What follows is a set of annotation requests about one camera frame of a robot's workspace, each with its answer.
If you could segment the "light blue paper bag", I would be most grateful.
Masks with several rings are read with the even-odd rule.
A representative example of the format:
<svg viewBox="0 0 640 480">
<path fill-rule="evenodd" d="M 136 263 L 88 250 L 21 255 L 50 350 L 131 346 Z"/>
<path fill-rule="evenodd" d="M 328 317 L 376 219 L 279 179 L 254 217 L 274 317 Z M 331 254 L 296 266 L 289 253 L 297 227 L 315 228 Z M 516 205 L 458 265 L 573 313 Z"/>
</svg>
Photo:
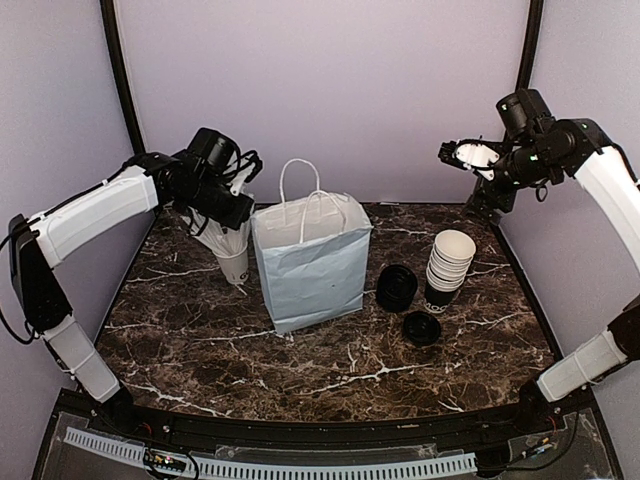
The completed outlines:
<svg viewBox="0 0 640 480">
<path fill-rule="evenodd" d="M 251 229 L 264 302 L 275 331 L 286 334 L 363 306 L 372 224 L 351 195 L 320 186 L 306 197 L 256 211 Z"/>
</svg>

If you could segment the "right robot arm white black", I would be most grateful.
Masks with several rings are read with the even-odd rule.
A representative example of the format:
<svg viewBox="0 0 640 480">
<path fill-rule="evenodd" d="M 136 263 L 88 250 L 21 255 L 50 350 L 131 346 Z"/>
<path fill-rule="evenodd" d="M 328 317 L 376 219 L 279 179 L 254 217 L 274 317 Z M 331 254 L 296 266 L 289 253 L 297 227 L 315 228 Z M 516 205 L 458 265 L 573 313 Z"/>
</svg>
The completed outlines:
<svg viewBox="0 0 640 480">
<path fill-rule="evenodd" d="M 511 410 L 511 426 L 530 434 L 546 400 L 639 357 L 639 178 L 595 121 L 554 117 L 536 90 L 496 108 L 505 138 L 457 140 L 449 159 L 477 176 L 469 209 L 505 224 L 565 350 Z"/>
</svg>

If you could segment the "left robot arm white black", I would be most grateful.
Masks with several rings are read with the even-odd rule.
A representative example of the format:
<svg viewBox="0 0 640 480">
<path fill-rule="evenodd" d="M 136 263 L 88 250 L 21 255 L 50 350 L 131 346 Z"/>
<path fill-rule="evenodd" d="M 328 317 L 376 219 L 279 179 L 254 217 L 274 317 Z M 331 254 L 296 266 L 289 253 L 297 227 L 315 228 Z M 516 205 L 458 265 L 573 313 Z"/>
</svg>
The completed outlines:
<svg viewBox="0 0 640 480">
<path fill-rule="evenodd" d="M 120 436 L 140 429 L 140 412 L 123 399 L 125 387 L 75 319 L 55 268 L 113 227 L 167 204 L 238 230 L 254 205 L 242 187 L 262 168 L 256 151 L 241 152 L 231 138 L 202 127 L 173 155 L 136 154 L 99 184 L 9 222 L 1 244 L 9 249 L 11 282 L 27 333 L 15 340 L 23 345 L 44 340 L 83 390 L 104 404 L 101 417 Z"/>
</svg>

